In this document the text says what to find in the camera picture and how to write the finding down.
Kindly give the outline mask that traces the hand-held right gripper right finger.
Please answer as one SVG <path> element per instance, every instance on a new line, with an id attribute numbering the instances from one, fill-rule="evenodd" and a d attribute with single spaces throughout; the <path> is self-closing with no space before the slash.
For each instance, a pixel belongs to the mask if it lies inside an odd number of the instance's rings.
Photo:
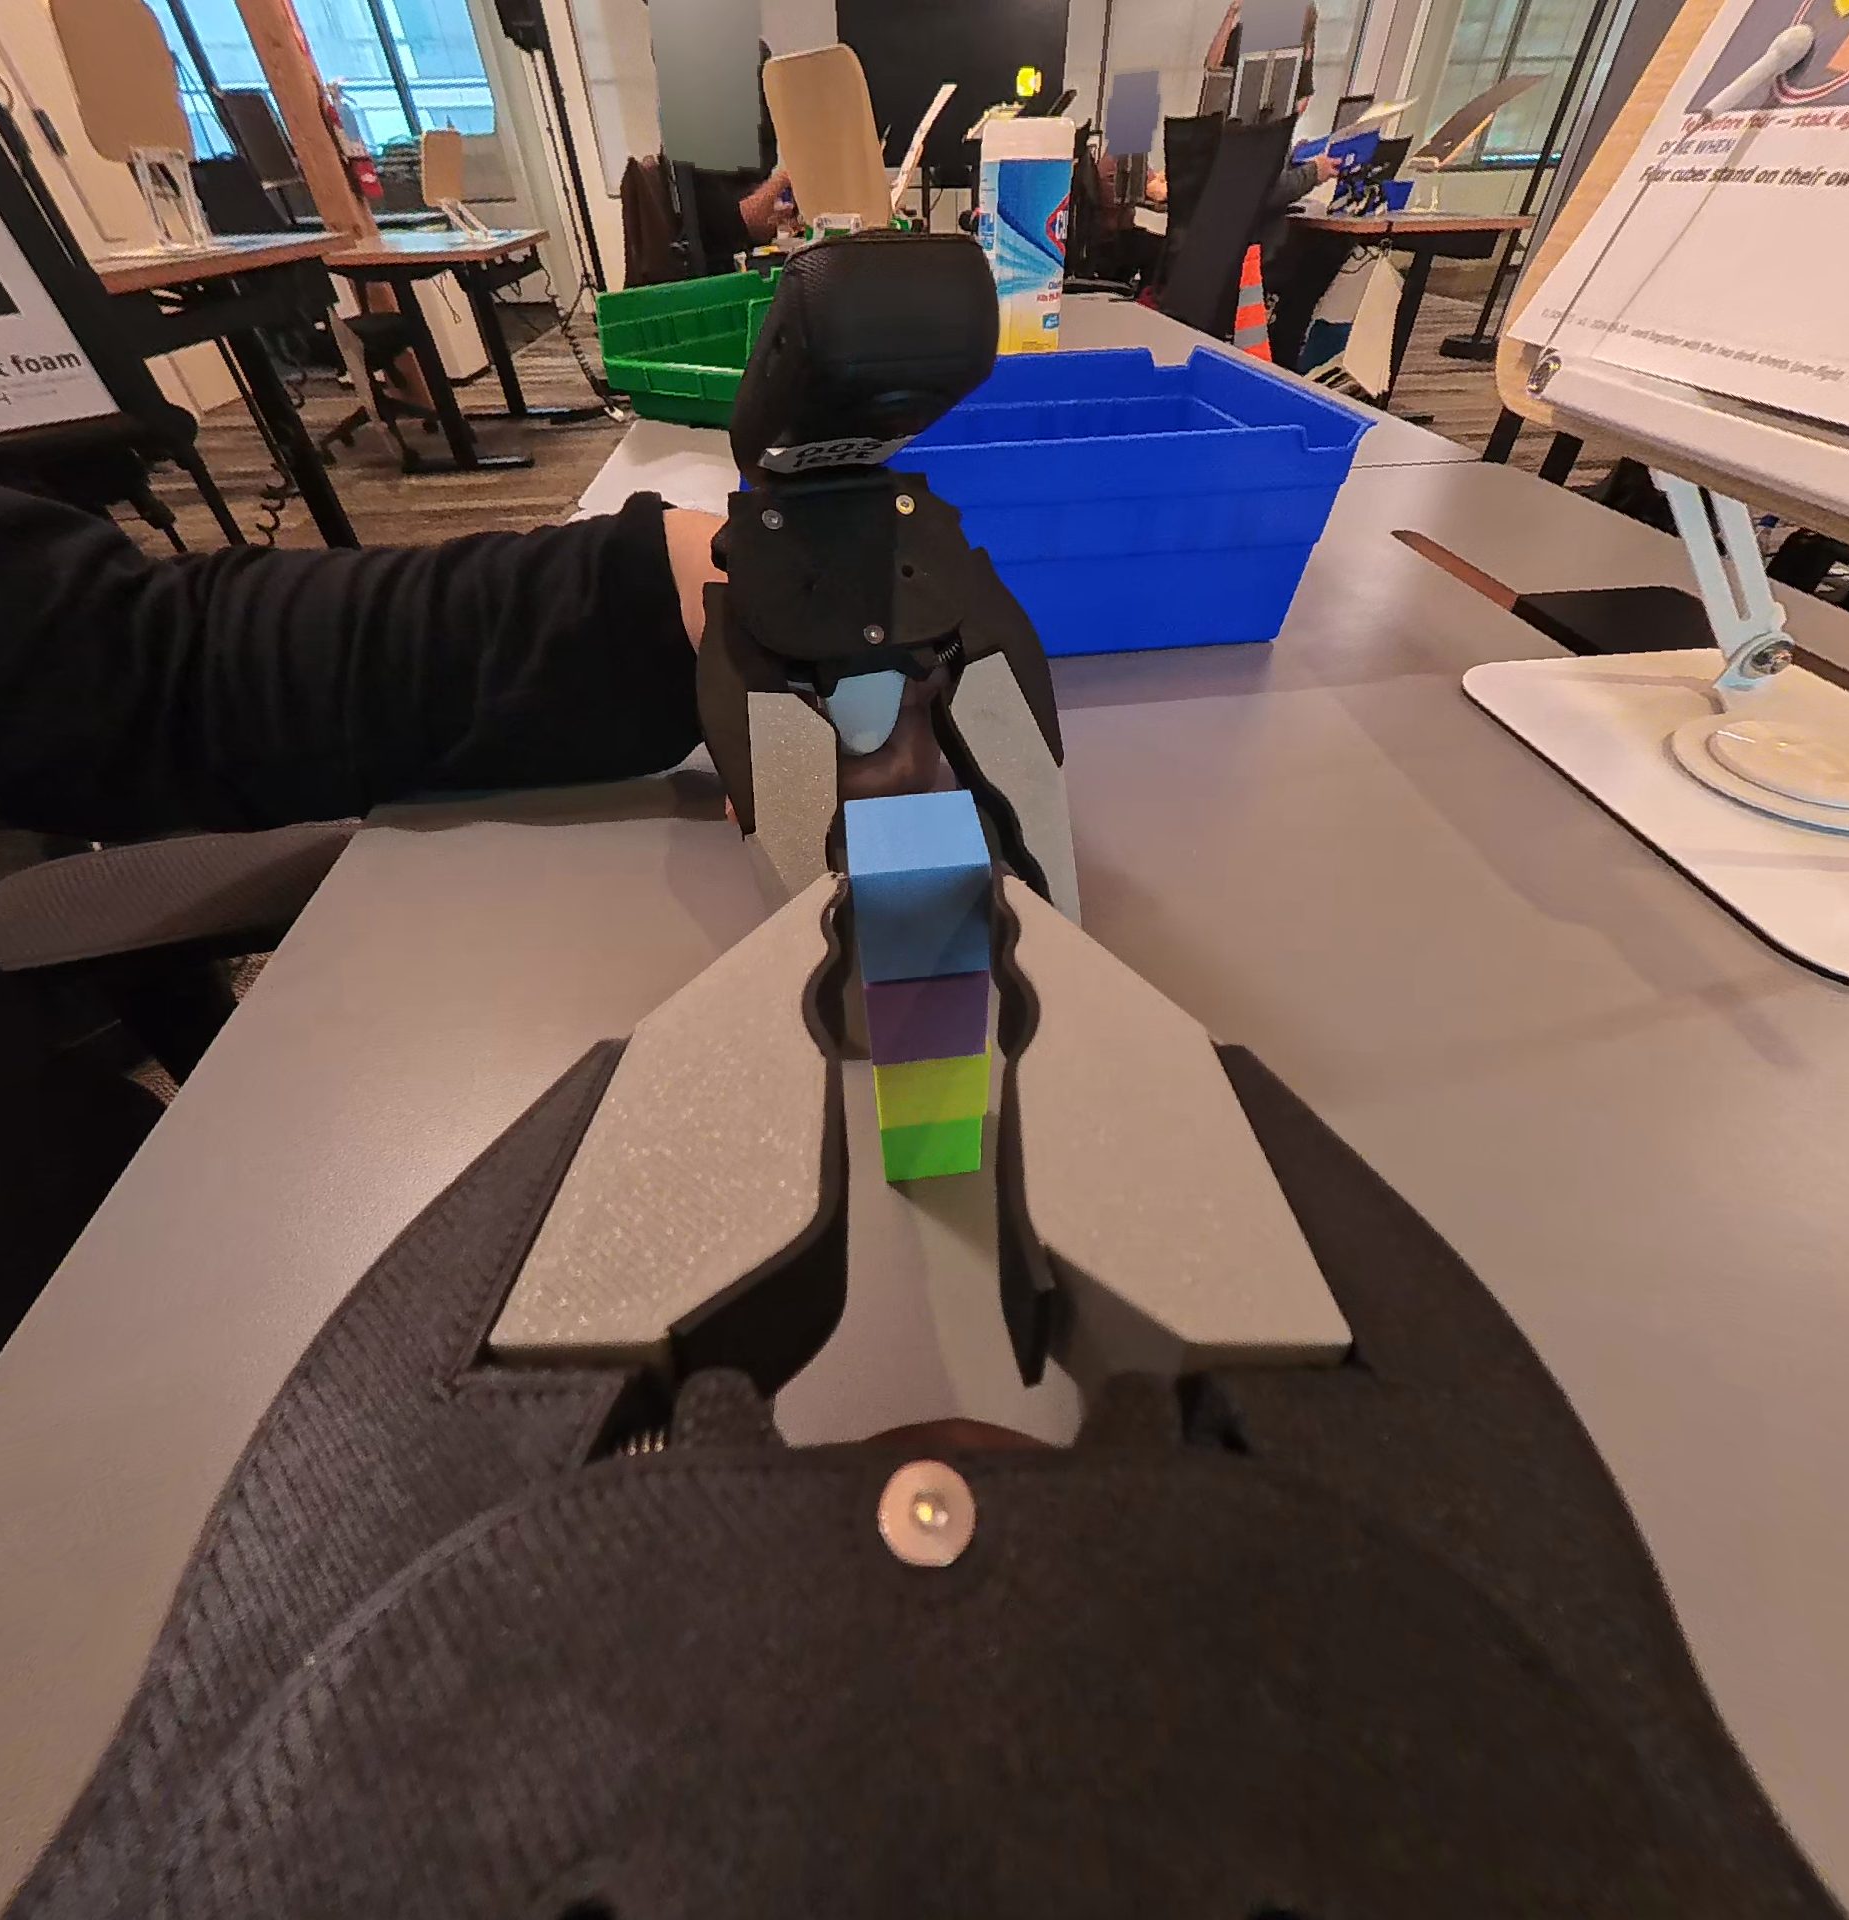
<path id="1" fill-rule="evenodd" d="M 1342 1363 L 1345 1320 L 1256 1146 L 1220 1042 L 997 878 L 997 1252 L 1017 1374 Z"/>

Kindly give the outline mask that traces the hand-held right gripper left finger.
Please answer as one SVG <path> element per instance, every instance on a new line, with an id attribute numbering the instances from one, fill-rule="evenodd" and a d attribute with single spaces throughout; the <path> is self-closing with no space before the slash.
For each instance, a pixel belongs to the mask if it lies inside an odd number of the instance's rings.
<path id="1" fill-rule="evenodd" d="M 781 1392 L 847 1308 L 840 905 L 803 883 L 611 1048 L 491 1363 Z"/>

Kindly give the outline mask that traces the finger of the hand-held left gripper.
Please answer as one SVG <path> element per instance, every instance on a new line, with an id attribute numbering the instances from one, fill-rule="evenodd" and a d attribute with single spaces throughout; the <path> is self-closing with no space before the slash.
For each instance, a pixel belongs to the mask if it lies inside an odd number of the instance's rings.
<path id="1" fill-rule="evenodd" d="M 1007 654 L 981 654 L 945 692 L 945 760 L 975 791 L 981 826 L 1017 883 L 1081 924 L 1069 801 Z"/>
<path id="2" fill-rule="evenodd" d="M 794 895 L 829 878 L 840 815 L 840 731 L 794 692 L 750 696 L 750 775 L 756 775 L 756 878 L 764 895 Z"/>

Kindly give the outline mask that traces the blue foam cube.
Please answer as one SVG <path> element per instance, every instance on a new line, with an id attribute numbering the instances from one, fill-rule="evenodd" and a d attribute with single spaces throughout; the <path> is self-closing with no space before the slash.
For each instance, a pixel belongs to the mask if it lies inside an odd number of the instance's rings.
<path id="1" fill-rule="evenodd" d="M 987 974 L 987 836 L 969 791 L 847 800 L 860 981 Z"/>

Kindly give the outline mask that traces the green foam cube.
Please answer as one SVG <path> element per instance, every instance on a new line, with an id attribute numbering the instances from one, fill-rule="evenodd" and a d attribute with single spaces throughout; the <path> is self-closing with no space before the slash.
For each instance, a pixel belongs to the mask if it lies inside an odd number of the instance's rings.
<path id="1" fill-rule="evenodd" d="M 987 1116 L 951 1116 L 951 1122 L 882 1122 L 882 1182 L 958 1182 L 981 1171 L 981 1138 Z"/>

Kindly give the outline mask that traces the purple foam cube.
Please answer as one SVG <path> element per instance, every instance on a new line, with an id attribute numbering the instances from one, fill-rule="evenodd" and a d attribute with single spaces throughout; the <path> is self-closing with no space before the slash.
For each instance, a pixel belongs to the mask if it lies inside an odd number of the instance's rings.
<path id="1" fill-rule="evenodd" d="M 981 1062 L 987 1048 L 987 974 L 901 974 L 860 981 L 870 1062 L 927 1069 L 927 1062 Z"/>

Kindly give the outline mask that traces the yellow foam cube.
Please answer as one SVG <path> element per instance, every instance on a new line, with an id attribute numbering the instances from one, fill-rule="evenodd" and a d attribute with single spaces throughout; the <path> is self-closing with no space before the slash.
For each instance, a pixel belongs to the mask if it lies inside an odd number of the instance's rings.
<path id="1" fill-rule="evenodd" d="M 873 1122 L 981 1122 L 987 1116 L 987 1048 L 873 1069 Z"/>

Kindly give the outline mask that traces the person's left forearm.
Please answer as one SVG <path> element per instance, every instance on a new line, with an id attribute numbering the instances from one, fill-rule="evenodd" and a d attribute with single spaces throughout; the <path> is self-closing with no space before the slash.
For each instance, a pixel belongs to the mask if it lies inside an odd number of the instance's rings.
<path id="1" fill-rule="evenodd" d="M 255 836 L 696 745 L 666 499 L 391 551 L 145 559 L 0 487 L 0 826 Z"/>

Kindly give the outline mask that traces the person's left hand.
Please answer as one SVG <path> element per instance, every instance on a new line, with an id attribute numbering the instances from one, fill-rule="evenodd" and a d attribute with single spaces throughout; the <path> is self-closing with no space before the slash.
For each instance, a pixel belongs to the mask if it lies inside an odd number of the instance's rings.
<path id="1" fill-rule="evenodd" d="M 722 532 L 728 520 L 707 510 L 666 510 L 666 551 L 667 551 L 678 619 L 688 646 L 707 640 L 707 586 L 728 581 Z"/>

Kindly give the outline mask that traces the blue plastic bin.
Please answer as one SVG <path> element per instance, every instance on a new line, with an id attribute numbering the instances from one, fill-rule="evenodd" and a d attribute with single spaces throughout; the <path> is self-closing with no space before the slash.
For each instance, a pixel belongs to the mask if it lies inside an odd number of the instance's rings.
<path id="1" fill-rule="evenodd" d="M 1270 640 L 1366 415 L 1193 345 L 1004 353 L 899 448 L 958 510 L 1043 654 Z"/>

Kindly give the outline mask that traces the green plastic bin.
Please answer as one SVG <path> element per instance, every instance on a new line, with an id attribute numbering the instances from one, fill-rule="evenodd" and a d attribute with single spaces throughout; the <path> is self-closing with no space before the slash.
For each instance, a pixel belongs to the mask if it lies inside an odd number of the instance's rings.
<path id="1" fill-rule="evenodd" d="M 605 387 L 647 420 L 728 427 L 769 293 L 779 269 L 605 287 L 594 306 Z"/>

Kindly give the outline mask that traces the disinfecting wipes canister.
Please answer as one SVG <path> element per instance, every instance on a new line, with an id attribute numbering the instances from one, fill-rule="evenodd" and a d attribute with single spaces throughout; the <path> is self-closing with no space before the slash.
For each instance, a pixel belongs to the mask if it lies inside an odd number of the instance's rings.
<path id="1" fill-rule="evenodd" d="M 975 233 L 1004 306 L 997 353 L 1057 353 L 1067 221 L 1069 123 L 987 123 Z"/>

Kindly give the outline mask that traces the light wooden board stand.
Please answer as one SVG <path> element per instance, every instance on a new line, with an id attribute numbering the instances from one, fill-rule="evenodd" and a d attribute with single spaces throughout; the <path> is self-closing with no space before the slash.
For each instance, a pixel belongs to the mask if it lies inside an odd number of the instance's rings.
<path id="1" fill-rule="evenodd" d="M 769 53 L 764 95 L 779 165 L 803 227 L 882 233 L 889 165 L 870 105 L 860 53 L 847 39 Z"/>
<path id="2" fill-rule="evenodd" d="M 415 142 L 415 182 L 426 182 L 426 206 L 446 214 L 450 233 L 491 240 L 491 227 L 471 221 L 471 206 L 465 206 L 465 133 L 455 130 L 430 130 Z"/>
<path id="3" fill-rule="evenodd" d="M 164 22 L 138 0 L 48 0 L 48 28 L 69 69 L 82 142 L 107 165 L 126 165 L 152 240 L 168 257 L 210 249 L 195 182 L 192 182 L 192 113 L 174 94 L 174 53 Z"/>

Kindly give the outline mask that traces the wooden top desk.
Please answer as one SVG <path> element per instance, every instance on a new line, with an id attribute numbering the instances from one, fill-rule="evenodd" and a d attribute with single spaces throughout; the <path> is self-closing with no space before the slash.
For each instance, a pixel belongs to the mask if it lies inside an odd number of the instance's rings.
<path id="1" fill-rule="evenodd" d="M 518 358 L 505 358 L 505 341 L 498 341 L 498 319 L 491 319 L 491 269 L 498 258 L 536 258 L 540 249 L 540 227 L 487 227 L 487 233 L 377 233 L 377 240 L 354 240 L 348 257 L 326 257 L 326 269 L 340 279 L 354 279 L 356 293 L 364 287 L 391 287 L 396 293 L 396 319 L 401 319 L 401 341 L 411 341 L 411 358 L 415 358 L 415 379 L 426 379 L 426 400 L 430 400 L 430 420 L 446 440 L 446 459 L 415 459 L 401 448 L 401 471 L 527 471 L 536 459 L 527 448 L 479 448 L 471 420 L 527 420 L 536 406 L 525 400 L 525 379 L 518 379 Z M 436 274 L 455 274 L 465 306 L 471 306 L 471 323 L 479 323 L 479 345 L 487 345 L 487 366 L 505 392 L 498 415 L 465 415 L 455 406 L 455 387 L 436 358 L 436 334 L 426 319 L 426 279 Z"/>
<path id="2" fill-rule="evenodd" d="M 1507 233 L 1528 233 L 1528 214 L 1293 214 L 1293 233 L 1408 257 L 1391 323 L 1391 372 L 1373 387 L 1373 406 L 1391 406 L 1431 258 L 1488 258 Z"/>
<path id="3" fill-rule="evenodd" d="M 89 274 L 107 287 L 107 323 L 135 358 L 168 358 L 180 345 L 223 353 L 275 471 L 311 510 L 311 532 L 330 551 L 354 551 L 356 532 L 266 353 L 275 334 L 330 319 L 330 249 L 330 233 L 223 233 L 206 249 L 107 257 Z"/>

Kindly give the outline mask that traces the black computer monitor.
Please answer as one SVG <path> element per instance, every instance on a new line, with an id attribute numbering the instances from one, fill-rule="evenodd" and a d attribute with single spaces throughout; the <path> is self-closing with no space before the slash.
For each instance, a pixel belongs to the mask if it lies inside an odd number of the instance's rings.
<path id="1" fill-rule="evenodd" d="M 1067 0 L 840 0 L 840 39 L 860 53 L 870 105 L 908 130 L 941 85 L 951 105 L 1052 95 L 1067 76 Z"/>

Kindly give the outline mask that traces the white document holder stand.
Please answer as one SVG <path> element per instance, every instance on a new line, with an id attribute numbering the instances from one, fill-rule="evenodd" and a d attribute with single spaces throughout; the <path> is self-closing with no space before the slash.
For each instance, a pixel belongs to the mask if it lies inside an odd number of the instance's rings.
<path id="1" fill-rule="evenodd" d="M 1460 692 L 1757 939 L 1849 981 L 1849 692 L 1799 660 L 1757 559 L 1757 517 L 1849 545 L 1849 427 L 1516 341 L 1497 392 L 1648 463 L 1708 640 L 1477 660 Z"/>

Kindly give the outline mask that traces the framed marker code sign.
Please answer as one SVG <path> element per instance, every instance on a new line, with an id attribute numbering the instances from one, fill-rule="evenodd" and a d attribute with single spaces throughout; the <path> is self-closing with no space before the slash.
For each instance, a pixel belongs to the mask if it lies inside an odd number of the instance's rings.
<path id="1" fill-rule="evenodd" d="M 0 156 L 0 440 L 126 406 L 107 287 Z"/>

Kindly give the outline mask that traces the printed instruction sheet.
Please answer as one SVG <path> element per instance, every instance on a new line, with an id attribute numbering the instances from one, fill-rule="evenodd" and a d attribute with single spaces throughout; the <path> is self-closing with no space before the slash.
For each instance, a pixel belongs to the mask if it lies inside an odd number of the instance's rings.
<path id="1" fill-rule="evenodd" d="M 1849 0 L 1687 4 L 1505 341 L 1849 427 Z"/>

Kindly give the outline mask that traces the wooden support post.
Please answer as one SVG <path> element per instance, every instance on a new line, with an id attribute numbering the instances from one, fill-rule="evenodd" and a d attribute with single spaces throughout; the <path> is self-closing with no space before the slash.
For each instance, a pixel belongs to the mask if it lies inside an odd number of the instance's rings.
<path id="1" fill-rule="evenodd" d="M 326 123 L 326 76 L 311 64 L 302 22 L 288 0 L 242 0 L 248 39 L 260 53 L 260 76 L 275 94 L 275 113 L 288 130 L 294 169 L 311 182 L 311 206 L 330 233 L 354 249 L 377 240 L 377 214 L 356 206 L 340 133 Z"/>

